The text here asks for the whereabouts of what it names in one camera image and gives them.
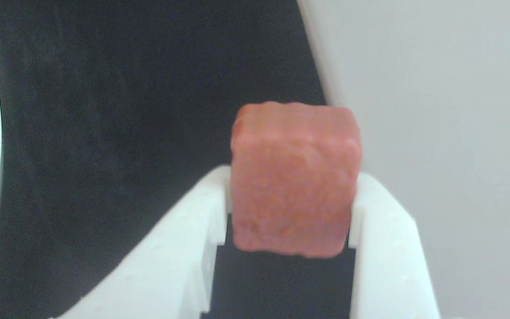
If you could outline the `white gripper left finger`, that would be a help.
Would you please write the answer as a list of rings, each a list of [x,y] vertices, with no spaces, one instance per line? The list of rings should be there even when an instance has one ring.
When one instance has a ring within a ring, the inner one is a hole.
[[[198,319],[225,244],[229,166],[203,176],[63,319]]]

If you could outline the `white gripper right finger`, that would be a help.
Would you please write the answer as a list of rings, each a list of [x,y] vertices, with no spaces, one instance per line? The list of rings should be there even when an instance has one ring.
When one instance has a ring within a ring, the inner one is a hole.
[[[355,250],[351,319],[441,317],[416,221],[366,172],[357,180],[348,246]]]

